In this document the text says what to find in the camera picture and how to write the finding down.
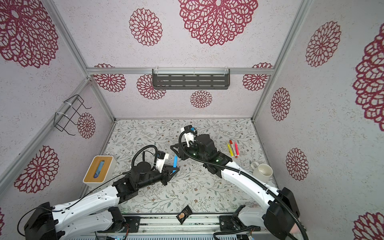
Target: wall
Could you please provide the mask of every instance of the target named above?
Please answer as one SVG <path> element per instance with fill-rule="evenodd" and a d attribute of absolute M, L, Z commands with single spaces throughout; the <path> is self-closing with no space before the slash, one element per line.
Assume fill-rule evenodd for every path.
<path fill-rule="evenodd" d="M 383 10 L 316 0 L 256 121 L 310 239 L 384 237 Z"/>
<path fill-rule="evenodd" d="M 55 1 L 90 67 L 270 68 L 300 0 L 246 2 Z M 267 77 L 231 75 L 195 105 L 196 91 L 154 90 L 149 75 L 95 79 L 117 118 L 248 118 Z"/>
<path fill-rule="evenodd" d="M 2 3 L 1 12 L 8 31 L 0 41 L 0 174 L 84 79 L 42 5 Z"/>
<path fill-rule="evenodd" d="M 93 157 L 98 154 L 111 124 L 90 85 L 80 96 L 84 99 L 84 105 L 91 107 L 85 109 L 81 106 L 78 112 L 83 117 L 78 114 L 73 117 L 73 121 L 82 123 L 83 127 L 78 129 L 74 124 L 68 124 L 65 129 L 75 136 L 54 129 L 41 148 L 36 150 L 36 156 L 13 186 L 0 199 L 0 214 L 3 214 L 0 219 L 0 239 L 24 239 L 17 234 L 16 225 L 28 210 L 45 202 L 56 205 L 79 198 L 83 177 Z M 73 110 L 68 111 L 69 116 L 73 113 Z M 65 125 L 66 122 L 63 118 L 60 124 Z M 22 233 L 29 216 L 20 224 Z"/>

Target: red doily pattern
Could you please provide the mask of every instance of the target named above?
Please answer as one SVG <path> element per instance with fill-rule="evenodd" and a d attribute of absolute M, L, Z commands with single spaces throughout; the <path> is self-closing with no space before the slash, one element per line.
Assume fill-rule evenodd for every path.
<path fill-rule="evenodd" d="M 271 113 L 276 121 L 281 121 L 287 117 L 291 107 L 290 95 L 285 88 L 279 88 L 273 94 L 271 101 Z"/>
<path fill-rule="evenodd" d="M 253 66 L 253 68 L 272 68 L 270 63 L 259 63 Z M 243 77 L 243 85 L 246 89 L 251 91 L 257 91 L 263 89 L 269 76 L 267 74 L 246 74 Z"/>
<path fill-rule="evenodd" d="M 21 192 L 37 193 L 55 179 L 58 168 L 59 159 L 55 151 L 43 146 L 13 185 Z"/>
<path fill-rule="evenodd" d="M 252 21 L 257 0 L 179 0 L 180 17 L 191 37 L 210 46 L 232 41 Z"/>
<path fill-rule="evenodd" d="M 132 13 L 129 28 L 133 37 L 145 46 L 157 44 L 163 35 L 159 19 L 153 12 L 144 8 Z"/>
<path fill-rule="evenodd" d="M 0 52 L 23 67 L 49 65 L 56 58 L 58 35 L 39 0 L 2 0 Z"/>
<path fill-rule="evenodd" d="M 285 160 L 289 174 L 296 180 L 304 180 L 308 174 L 308 161 L 305 154 L 297 148 L 292 148 Z"/>
<path fill-rule="evenodd" d="M 204 90 L 198 90 L 191 95 L 191 103 L 197 108 L 208 107 L 212 102 L 212 95 Z"/>
<path fill-rule="evenodd" d="M 362 61 L 356 66 L 356 104 L 364 109 L 364 117 L 379 124 L 384 131 L 384 24 L 379 34 L 364 48 Z"/>
<path fill-rule="evenodd" d="M 77 130 L 83 138 L 90 138 L 95 133 L 95 119 L 89 113 L 83 113 L 77 121 Z"/>
<path fill-rule="evenodd" d="M 354 221 L 352 231 L 354 240 L 382 240 L 384 239 L 384 216 L 379 212 L 359 215 L 359 219 Z"/>
<path fill-rule="evenodd" d="M 105 63 L 97 64 L 96 68 L 114 68 Z M 125 88 L 125 78 L 123 74 L 95 74 L 93 78 L 97 84 L 110 92 L 120 92 Z"/>
<path fill-rule="evenodd" d="M 1 213 L 1 208 L 0 208 L 0 236 L 1 236 L 1 230 L 3 229 L 4 226 L 4 214 Z"/>
<path fill-rule="evenodd" d="M 306 60 L 312 67 L 326 63 L 336 51 L 340 42 L 340 25 L 337 22 L 327 22 L 319 27 L 308 43 Z"/>
<path fill-rule="evenodd" d="M 160 99 L 167 92 L 166 90 L 156 90 L 153 88 L 151 74 L 140 76 L 136 84 L 139 93 L 148 99 Z"/>

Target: blue marker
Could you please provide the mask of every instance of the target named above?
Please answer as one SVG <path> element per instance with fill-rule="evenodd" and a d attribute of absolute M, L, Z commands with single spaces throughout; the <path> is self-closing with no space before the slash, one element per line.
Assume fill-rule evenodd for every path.
<path fill-rule="evenodd" d="M 173 167 L 177 166 L 177 156 L 175 156 L 175 160 L 173 161 Z"/>

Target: table surface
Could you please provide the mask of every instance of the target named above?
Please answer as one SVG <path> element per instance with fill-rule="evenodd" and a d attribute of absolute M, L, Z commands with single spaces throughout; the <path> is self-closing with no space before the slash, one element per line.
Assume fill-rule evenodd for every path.
<path fill-rule="evenodd" d="M 229 156 L 227 142 L 236 140 L 240 156 L 232 159 L 249 172 L 252 162 L 266 163 L 250 119 L 120 120 L 104 152 L 117 160 L 113 176 L 128 171 L 135 153 L 150 144 L 169 153 L 166 164 L 173 165 L 175 154 L 170 146 L 177 143 L 180 128 L 187 125 L 194 126 L 198 134 L 209 134 L 217 150 Z M 146 153 L 146 161 L 153 164 L 153 156 Z M 233 212 L 243 204 L 257 205 L 237 186 L 211 174 L 199 162 L 179 160 L 177 166 L 180 171 L 167 186 L 158 182 L 140 189 L 138 196 L 119 205 L 122 213 L 177 213 L 186 205 L 195 213 L 218 213 Z M 275 186 L 272 178 L 267 183 Z"/>

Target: wallpaper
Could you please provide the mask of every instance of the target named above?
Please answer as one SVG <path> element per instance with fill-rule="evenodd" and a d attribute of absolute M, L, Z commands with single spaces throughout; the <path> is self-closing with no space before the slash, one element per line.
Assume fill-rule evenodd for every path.
<path fill-rule="evenodd" d="M 0 15 L 2 174 L 84 77 L 39 1 L 2 2 Z"/>
<path fill-rule="evenodd" d="M 94 78 L 116 118 L 249 118 L 268 75 L 231 75 L 227 90 L 155 90 L 150 74 Z"/>
<path fill-rule="evenodd" d="M 72 119 L 78 124 L 69 123 L 65 128 L 74 136 L 54 129 L 0 199 L 0 239 L 25 239 L 17 233 L 16 225 L 30 209 L 48 201 L 56 205 L 80 196 L 84 175 L 111 124 L 90 85 L 80 96 L 88 109 L 81 106 L 79 114 L 72 109 L 67 112 L 69 116 L 74 113 Z M 62 118 L 59 124 L 67 121 Z M 20 224 L 22 233 L 29 216 Z"/>
<path fill-rule="evenodd" d="M 383 9 L 316 0 L 256 122 L 310 239 L 384 238 Z"/>
<path fill-rule="evenodd" d="M 117 165 L 114 176 L 131 168 L 132 157 L 149 144 L 170 154 L 166 164 L 173 165 L 174 152 L 170 146 L 177 144 L 180 128 L 196 127 L 200 134 L 209 134 L 218 151 L 230 156 L 227 142 L 238 142 L 240 156 L 233 161 L 252 172 L 251 163 L 265 163 L 259 141 L 250 119 L 191 119 L 191 120 L 120 120 L 104 152 L 113 155 Z M 136 164 L 142 160 L 141 155 Z M 153 164 L 153 157 L 146 153 L 146 161 Z M 234 212 L 240 205 L 257 203 L 236 185 L 208 172 L 202 164 L 179 159 L 180 171 L 167 186 L 160 182 L 142 188 L 139 195 L 119 205 L 124 213 L 180 212 L 186 205 L 193 212 Z M 275 186 L 273 180 L 268 182 Z"/>
<path fill-rule="evenodd" d="M 274 64 L 300 0 L 55 1 L 88 66 Z"/>

